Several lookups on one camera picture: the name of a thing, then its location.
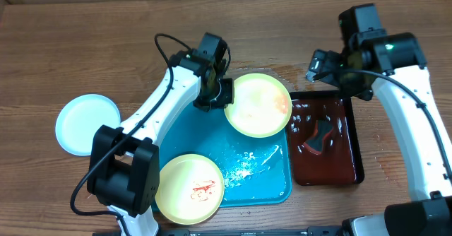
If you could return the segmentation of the yellow plate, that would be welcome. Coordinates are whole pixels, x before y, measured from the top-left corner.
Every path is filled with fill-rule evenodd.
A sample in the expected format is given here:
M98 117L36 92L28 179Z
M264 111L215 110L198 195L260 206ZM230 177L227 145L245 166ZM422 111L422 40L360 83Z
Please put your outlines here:
M205 156L186 154L161 169L155 202L161 214L173 223L194 225L219 209L224 193L219 167Z
M285 128L292 115L292 101L278 79L264 73L248 73L234 80L234 101L224 112L239 133L267 138Z

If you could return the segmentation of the red and black sponge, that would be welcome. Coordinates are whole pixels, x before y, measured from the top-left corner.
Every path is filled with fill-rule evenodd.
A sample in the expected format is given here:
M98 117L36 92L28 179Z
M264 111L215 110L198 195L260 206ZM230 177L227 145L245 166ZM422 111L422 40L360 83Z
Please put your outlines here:
M329 122L317 120L313 134L304 142L304 147L314 155L322 154L324 142L331 135L332 130L333 126Z

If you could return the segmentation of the light blue plate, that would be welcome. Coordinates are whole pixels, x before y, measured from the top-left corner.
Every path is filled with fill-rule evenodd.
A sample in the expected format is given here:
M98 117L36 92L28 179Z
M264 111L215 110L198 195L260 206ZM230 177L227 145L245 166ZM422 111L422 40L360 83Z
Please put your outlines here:
M116 104L98 94L74 98L60 111L55 124L59 145L77 156L91 155L93 138L102 126L119 126L121 115Z

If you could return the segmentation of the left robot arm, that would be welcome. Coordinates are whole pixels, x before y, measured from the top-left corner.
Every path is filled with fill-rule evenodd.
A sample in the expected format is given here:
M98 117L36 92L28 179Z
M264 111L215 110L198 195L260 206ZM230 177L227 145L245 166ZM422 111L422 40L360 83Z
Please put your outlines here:
M221 37L205 33L197 48L185 45L163 59L167 72L143 105L118 127L96 131L88 172L71 195L75 214L114 216L120 235L157 234L150 206L160 183L159 147L185 107L209 112L234 100L233 81L224 77L230 48ZM82 186L107 210L79 211L75 200Z

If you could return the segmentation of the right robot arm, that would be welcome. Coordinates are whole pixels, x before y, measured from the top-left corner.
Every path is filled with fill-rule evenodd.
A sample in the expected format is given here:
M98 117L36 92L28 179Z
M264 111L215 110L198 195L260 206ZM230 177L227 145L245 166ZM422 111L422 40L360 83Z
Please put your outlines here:
M412 33L389 35L375 5L338 17L342 52L316 50L306 77L340 94L377 98L388 115L407 171L410 201L350 218L341 235L450 235L451 140L437 109L427 60Z

